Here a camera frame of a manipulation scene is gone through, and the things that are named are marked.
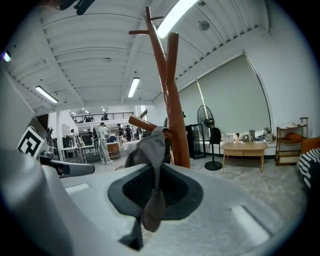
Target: balcony railing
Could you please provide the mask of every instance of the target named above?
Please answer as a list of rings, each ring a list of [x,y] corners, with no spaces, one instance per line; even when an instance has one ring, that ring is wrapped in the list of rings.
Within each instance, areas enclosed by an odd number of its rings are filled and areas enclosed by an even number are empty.
[[[86,114],[73,116],[72,119],[75,123],[88,123],[94,121],[104,121],[104,120],[118,120],[118,119],[129,119],[133,112],[121,112],[121,113],[107,113],[107,119],[104,117],[104,113],[101,114]]]

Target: tube light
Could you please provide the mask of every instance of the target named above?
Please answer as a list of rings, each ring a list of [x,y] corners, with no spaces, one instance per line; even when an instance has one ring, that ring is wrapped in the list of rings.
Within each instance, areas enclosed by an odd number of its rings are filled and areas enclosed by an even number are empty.
[[[140,81],[140,78],[139,77],[134,77],[133,78],[133,81],[132,81],[132,84],[131,84],[131,88],[130,88],[130,91],[129,91],[129,94],[128,94],[128,98],[132,98],[134,93],[135,93],[135,90],[139,84],[139,81]]]
[[[165,17],[157,33],[160,38],[165,38],[177,21],[184,15],[198,0],[180,0],[171,9],[168,15]]]
[[[41,93],[43,96],[45,96],[46,98],[48,98],[50,101],[52,101],[53,103],[58,103],[58,100],[56,100],[54,97],[52,97],[49,93],[47,93],[41,86],[37,86],[35,88],[39,93]]]
[[[3,58],[6,62],[11,61],[11,55],[10,55],[10,53],[9,53],[8,51],[6,51],[6,52],[4,52],[4,53],[2,54],[2,58]]]

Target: black and white striped cloth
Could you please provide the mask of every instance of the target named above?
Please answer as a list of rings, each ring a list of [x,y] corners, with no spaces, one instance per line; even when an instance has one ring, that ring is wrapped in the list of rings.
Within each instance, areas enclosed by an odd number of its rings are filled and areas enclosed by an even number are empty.
[[[310,189],[320,177],[320,147],[302,154],[297,166],[304,176],[305,184]]]

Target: white ceiling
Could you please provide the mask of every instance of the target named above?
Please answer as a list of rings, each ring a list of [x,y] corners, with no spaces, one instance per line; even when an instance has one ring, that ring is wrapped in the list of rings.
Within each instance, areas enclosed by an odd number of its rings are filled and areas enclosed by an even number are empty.
[[[145,6],[150,6],[153,17],[163,16],[176,2],[95,0],[82,16],[73,7],[35,8],[8,43],[12,61],[4,63],[4,68],[34,110],[150,105],[162,92],[150,38],[128,32],[146,29]],[[180,36],[178,80],[233,39],[268,27],[263,0],[204,2],[204,6],[196,3],[172,29]],[[208,30],[199,29],[201,21],[209,22]],[[166,39],[162,43],[166,49]],[[128,99],[133,77],[139,77],[140,83]],[[35,90],[38,85],[58,103],[42,97]]]

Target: wooden coat rack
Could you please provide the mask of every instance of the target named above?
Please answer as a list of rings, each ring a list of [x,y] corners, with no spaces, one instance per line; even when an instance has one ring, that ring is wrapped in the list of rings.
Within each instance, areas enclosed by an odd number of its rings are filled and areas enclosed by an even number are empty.
[[[165,17],[151,18],[150,7],[145,8],[146,16],[144,17],[147,30],[129,31],[129,35],[149,35],[156,65],[159,71],[160,82],[162,86],[166,113],[170,125],[170,131],[164,134],[171,141],[173,149],[174,163],[177,166],[190,168],[189,150],[186,136],[185,121],[180,104],[178,89],[175,82],[179,34],[169,33],[167,56],[160,42],[155,25],[152,21],[161,20]],[[152,132],[157,126],[146,122],[135,116],[129,118],[129,123]]]

